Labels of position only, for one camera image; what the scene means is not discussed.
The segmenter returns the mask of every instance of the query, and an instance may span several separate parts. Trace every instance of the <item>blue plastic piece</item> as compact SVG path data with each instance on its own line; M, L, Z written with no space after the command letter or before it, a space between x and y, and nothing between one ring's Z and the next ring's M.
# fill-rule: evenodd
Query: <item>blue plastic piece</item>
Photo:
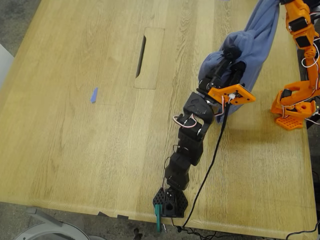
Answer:
M98 88L96 87L96 88L93 90L92 96L91 96L91 98L90 98L90 102L91 102L92 104L94 104L94 103L96 102L97 94L98 94Z

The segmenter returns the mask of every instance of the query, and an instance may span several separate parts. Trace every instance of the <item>blue fabric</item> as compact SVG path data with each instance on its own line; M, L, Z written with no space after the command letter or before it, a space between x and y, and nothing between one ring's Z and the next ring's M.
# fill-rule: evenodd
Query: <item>blue fabric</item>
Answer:
M279 18L279 0L259 0L255 9L243 31L230 33L220 50L209 54L202 63L198 79L206 76L212 67L221 61L223 50L236 46L241 51L241 56L236 62L246 63L246 69L240 83L245 83L245 88L251 92L259 76L260 70L268 54L277 29ZM226 81L228 74L222 76L222 81ZM232 105L229 114L240 108L240 105ZM223 116L218 116L218 122L223 120Z

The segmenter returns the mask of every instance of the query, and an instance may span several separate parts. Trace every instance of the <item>rectangular cutout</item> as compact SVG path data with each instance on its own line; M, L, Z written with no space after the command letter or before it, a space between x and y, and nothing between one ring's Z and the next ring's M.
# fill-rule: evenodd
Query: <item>rectangular cutout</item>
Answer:
M136 89L156 89L164 35L164 28L145 28L134 81Z

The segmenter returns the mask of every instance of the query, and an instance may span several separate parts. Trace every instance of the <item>green clamp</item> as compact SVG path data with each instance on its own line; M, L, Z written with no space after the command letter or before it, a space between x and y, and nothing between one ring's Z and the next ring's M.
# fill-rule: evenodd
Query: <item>green clamp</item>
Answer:
M161 215L162 215L162 204L156 204L154 206L154 213L156 216L156 231L161 232Z

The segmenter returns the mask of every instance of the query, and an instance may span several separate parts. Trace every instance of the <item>wooden table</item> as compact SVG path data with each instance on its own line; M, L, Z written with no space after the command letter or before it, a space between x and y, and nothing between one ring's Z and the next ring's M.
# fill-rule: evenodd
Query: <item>wooden table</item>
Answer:
M196 89L206 55L245 27L254 6L43 0L0 92L0 201L155 222L152 199L178 140L172 116ZM278 90L298 80L281 7L252 91L256 102L230 116L188 226L274 238L314 228L307 131L280 128L269 111ZM219 132L214 123L199 165L190 168L189 207Z

